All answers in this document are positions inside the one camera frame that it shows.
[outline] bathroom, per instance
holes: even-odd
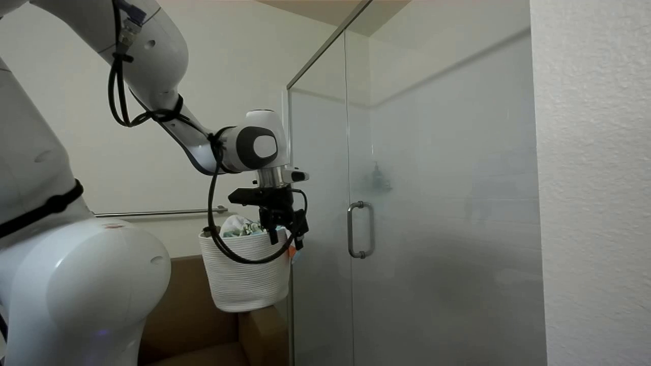
[[[287,364],[651,364],[647,0],[158,3],[203,126],[271,109],[309,173]],[[108,66],[34,6],[0,46],[89,207],[201,257],[209,179],[112,122]],[[257,218],[228,204],[252,181],[218,219]]]

